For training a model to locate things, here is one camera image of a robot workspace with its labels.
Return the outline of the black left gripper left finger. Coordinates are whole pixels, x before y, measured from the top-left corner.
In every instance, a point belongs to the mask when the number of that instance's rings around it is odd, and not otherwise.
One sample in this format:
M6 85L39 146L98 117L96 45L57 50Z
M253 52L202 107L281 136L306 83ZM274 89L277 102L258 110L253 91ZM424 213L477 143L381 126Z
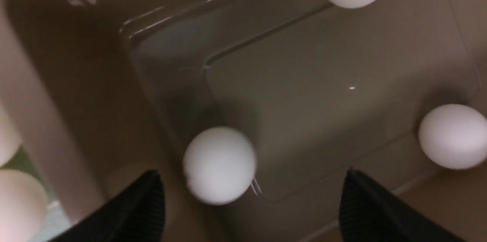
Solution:
M166 222L159 171L148 170L54 242L159 242Z

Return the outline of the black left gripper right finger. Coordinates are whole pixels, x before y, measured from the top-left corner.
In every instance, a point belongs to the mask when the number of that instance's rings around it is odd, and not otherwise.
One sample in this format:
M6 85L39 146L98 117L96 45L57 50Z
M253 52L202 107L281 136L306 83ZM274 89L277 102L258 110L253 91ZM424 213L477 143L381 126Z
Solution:
M339 228L345 242L462 241L355 169L344 179Z

